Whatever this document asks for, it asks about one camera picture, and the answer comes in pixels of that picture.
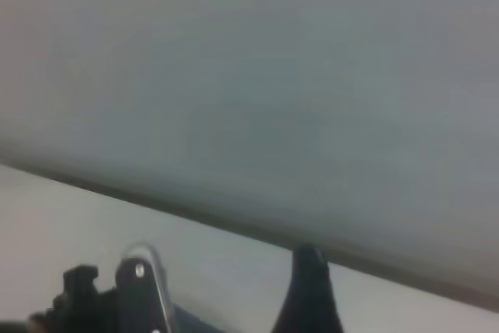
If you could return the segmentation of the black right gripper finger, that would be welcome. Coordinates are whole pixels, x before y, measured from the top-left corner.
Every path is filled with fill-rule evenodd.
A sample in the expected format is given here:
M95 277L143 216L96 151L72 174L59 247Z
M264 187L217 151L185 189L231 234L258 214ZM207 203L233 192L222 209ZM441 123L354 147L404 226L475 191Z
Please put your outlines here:
M292 251L292 277L273 332L342 333L328 263L310 245Z

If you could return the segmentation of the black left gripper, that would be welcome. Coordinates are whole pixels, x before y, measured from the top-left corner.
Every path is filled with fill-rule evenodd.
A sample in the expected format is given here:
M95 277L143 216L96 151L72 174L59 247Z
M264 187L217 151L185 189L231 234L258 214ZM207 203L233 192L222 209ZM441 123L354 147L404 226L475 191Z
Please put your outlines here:
M156 249L127 249L115 272L116 291L97 290L98 268L83 264L63 273L63 290L52 306L28 318L29 332L173 332L174 307Z

